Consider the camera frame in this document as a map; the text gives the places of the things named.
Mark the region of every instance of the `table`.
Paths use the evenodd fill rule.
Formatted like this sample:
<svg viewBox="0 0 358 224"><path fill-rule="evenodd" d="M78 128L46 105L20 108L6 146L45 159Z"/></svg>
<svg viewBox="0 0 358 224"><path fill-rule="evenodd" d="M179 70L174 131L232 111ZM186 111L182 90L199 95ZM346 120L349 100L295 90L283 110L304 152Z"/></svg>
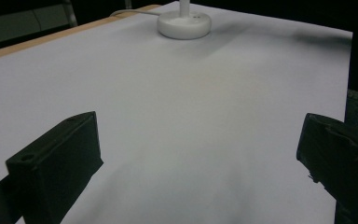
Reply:
<svg viewBox="0 0 358 224"><path fill-rule="evenodd" d="M333 223L296 147L306 113L344 119L351 33L192 8L213 20L201 39L135 15L0 57L0 178L94 110L104 165L62 223Z"/></svg>

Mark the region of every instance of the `dark background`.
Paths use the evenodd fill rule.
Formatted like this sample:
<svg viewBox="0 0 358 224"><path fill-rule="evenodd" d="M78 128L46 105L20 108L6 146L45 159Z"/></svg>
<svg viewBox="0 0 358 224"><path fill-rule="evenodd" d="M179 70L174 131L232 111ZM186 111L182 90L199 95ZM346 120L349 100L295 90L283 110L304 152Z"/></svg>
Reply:
<svg viewBox="0 0 358 224"><path fill-rule="evenodd" d="M133 0L133 8L152 4L165 5L168 0ZM0 0L0 15L32 8L60 4L62 0ZM192 0L191 3L220 7L275 18L303 21L353 32L349 88L358 91L358 0ZM125 7L124 0L72 0L78 24L108 17Z"/></svg>

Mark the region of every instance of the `white round base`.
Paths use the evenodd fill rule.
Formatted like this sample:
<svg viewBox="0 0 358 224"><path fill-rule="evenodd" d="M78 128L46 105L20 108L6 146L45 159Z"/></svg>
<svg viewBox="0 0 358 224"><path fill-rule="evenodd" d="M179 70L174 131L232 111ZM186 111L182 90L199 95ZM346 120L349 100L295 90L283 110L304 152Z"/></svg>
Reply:
<svg viewBox="0 0 358 224"><path fill-rule="evenodd" d="M170 11L158 16L158 31L174 39L196 39L211 31L211 18L200 12L190 12L189 17L180 17L179 11Z"/></svg>

